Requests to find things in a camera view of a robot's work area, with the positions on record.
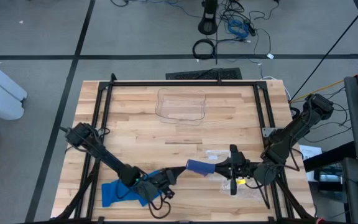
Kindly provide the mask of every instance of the transparent plastic bin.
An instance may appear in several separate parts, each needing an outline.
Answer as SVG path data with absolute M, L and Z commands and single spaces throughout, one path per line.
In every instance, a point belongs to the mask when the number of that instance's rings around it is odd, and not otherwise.
M 171 91 L 161 88 L 155 114 L 163 123 L 199 125 L 205 117 L 206 95 L 203 91 Z

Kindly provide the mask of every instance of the yellow cable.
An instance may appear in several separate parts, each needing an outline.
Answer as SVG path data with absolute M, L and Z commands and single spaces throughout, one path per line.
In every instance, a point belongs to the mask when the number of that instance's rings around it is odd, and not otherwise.
M 340 83 L 342 83 L 342 82 L 343 82 L 343 80 L 338 81 L 338 82 L 334 82 L 333 84 L 330 84 L 330 85 L 328 85 L 328 86 L 324 86 L 324 87 L 322 87 L 322 88 L 320 88 L 320 89 L 318 89 L 318 90 L 312 91 L 311 93 L 305 94 L 305 95 L 300 96 L 300 97 L 298 97 L 298 98 L 296 98 L 296 99 L 294 99 L 294 100 L 291 100 L 290 103 L 293 103 L 293 102 L 295 102 L 296 100 L 303 99 L 303 98 L 307 97 L 308 95 L 313 94 L 313 93 L 316 93 L 316 92 L 318 92 L 318 91 L 328 89 L 328 88 L 330 88 L 330 87 L 332 87 L 332 86 L 334 86 L 334 85 L 340 84 Z

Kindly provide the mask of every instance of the black metal frame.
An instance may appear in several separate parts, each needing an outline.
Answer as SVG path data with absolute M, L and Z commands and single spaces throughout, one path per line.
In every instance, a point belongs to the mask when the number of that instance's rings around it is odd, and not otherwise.
M 102 124 L 101 124 L 102 129 L 106 128 L 109 107 L 110 107 L 110 103 L 111 103 L 112 89 L 114 86 L 252 86 L 254 89 L 255 103 L 256 103 L 256 107 L 257 107 L 258 119 L 259 119 L 259 124 L 260 124 L 260 131 L 261 131 L 261 135 L 263 138 L 264 147 L 266 147 L 265 137 L 263 136 L 263 133 L 262 133 L 262 128 L 265 128 L 266 126 L 265 126 L 265 119 L 264 119 L 264 115 L 263 115 L 263 111 L 262 111 L 262 104 L 260 102 L 260 95 L 259 95 L 259 88 L 260 88 L 264 94 L 264 100 L 265 100 L 265 104 L 266 104 L 269 125 L 271 128 L 275 128 L 272 105 L 270 104 L 269 92 L 267 89 L 266 81 L 236 82 L 236 81 L 216 80 L 216 81 L 188 81 L 188 82 L 187 81 L 116 82 L 116 80 L 117 80 L 116 76 L 114 74 L 111 74 L 110 82 L 100 82 L 99 83 L 98 94 L 96 97 L 96 103 L 95 103 L 95 107 L 94 107 L 94 113 L 93 113 L 92 124 L 91 124 L 92 127 L 94 127 L 94 128 L 96 127 L 96 123 L 98 121 L 98 115 L 99 115 L 99 109 L 100 109 L 100 105 L 101 105 L 102 94 L 103 94 L 103 91 L 105 89 L 107 89 L 108 92 L 106 94 L 106 102 L 104 105 L 104 112 L 103 112 L 103 118 L 102 118 Z M 91 161 L 91 156 L 89 154 L 87 154 L 85 157 L 83 172 L 82 172 L 82 176 L 81 176 L 81 185 L 85 182 L 85 179 L 88 175 L 90 161 Z M 86 211 L 86 218 L 89 220 L 92 219 L 94 198 L 96 195 L 96 186 L 98 183 L 98 173 L 99 173 L 100 161 L 99 160 L 95 161 L 94 166 L 96 168 L 96 176 L 94 177 L 94 180 L 91 185 L 90 196 L 89 196 L 89 201 L 88 201 L 88 208 Z M 287 185 L 287 178 L 285 177 L 284 170 L 280 174 L 280 178 L 284 181 L 285 185 Z M 278 197 L 277 186 L 276 186 L 275 182 L 272 182 L 271 188 L 272 188 L 272 197 L 273 197 L 273 204 L 274 204 L 276 219 L 281 219 L 283 217 L 282 217 L 282 213 L 281 213 L 280 200 Z M 285 199 L 285 205 L 286 205 L 288 217 L 294 218 L 293 209 L 292 209 L 290 202 L 287 200 L 287 198 L 284 197 L 284 199 Z M 83 205 L 83 202 L 81 200 L 76 207 L 74 218 L 80 218 L 82 205 Z M 102 223 L 117 223 L 117 222 L 102 221 Z M 154 222 L 119 222 L 119 223 L 148 224 L 148 223 L 154 223 Z M 217 223 L 227 223 L 227 222 L 202 222 L 202 223 L 217 224 Z M 272 223 L 272 219 L 271 219 L 271 217 L 269 217 L 269 221 L 267 221 L 267 222 L 245 222 L 245 223 L 255 223 L 255 224 Z

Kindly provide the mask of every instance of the label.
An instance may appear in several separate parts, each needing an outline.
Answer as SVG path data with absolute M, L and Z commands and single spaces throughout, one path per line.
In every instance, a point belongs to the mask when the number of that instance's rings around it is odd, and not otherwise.
M 273 58 L 274 58 L 274 55 L 272 55 L 271 53 L 267 54 L 266 56 L 267 56 L 268 58 L 270 58 L 270 59 L 273 59 Z
M 245 184 L 246 180 L 242 179 L 242 180 L 236 180 L 237 184 Z
M 216 160 L 216 159 L 218 159 L 218 156 L 217 155 L 210 155 L 210 156 L 208 156 L 208 159 Z

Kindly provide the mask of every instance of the blue cable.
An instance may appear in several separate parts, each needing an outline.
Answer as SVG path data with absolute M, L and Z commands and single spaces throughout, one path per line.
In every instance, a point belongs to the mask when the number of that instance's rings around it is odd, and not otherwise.
M 183 10 L 183 12 L 187 15 L 187 16 L 191 16 L 191 17 L 194 17 L 194 18 L 202 18 L 202 16 L 194 16 L 194 15 L 191 15 L 189 14 L 188 12 L 186 12 L 186 10 L 182 7 L 182 6 L 178 6 L 177 3 L 178 3 L 178 0 L 174 1 L 174 2 L 170 2 L 169 0 L 161 0 L 161 1 L 150 1 L 150 0 L 145 0 L 144 3 L 147 3 L 147 2 L 151 2 L 151 3 L 166 3 L 170 6 L 173 6 L 173 7 L 178 7 L 180 9 Z
M 249 35 L 248 25 L 238 19 L 231 19 L 227 23 L 229 32 L 236 35 L 239 39 L 246 39 Z

